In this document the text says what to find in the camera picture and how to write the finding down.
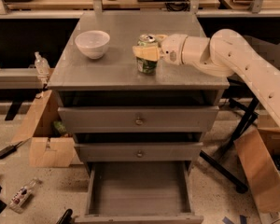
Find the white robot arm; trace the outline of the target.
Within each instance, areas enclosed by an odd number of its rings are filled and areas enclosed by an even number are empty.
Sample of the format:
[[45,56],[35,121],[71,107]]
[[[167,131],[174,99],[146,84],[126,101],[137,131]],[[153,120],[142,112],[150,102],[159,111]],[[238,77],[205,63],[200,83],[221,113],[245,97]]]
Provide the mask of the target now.
[[137,58],[192,65],[215,77],[238,75],[280,128],[280,71],[260,57],[237,32],[222,29],[212,37],[159,35],[157,41],[134,46]]

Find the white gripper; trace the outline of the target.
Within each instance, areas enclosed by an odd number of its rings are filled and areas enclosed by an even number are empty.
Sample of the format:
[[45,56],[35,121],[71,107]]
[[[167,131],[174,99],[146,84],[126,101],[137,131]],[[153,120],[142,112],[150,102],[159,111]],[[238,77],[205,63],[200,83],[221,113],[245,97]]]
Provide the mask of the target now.
[[[170,64],[182,64],[182,51],[187,35],[155,35],[161,47],[162,58]],[[156,46],[133,46],[133,54],[141,59],[156,62],[160,59],[160,49]]]

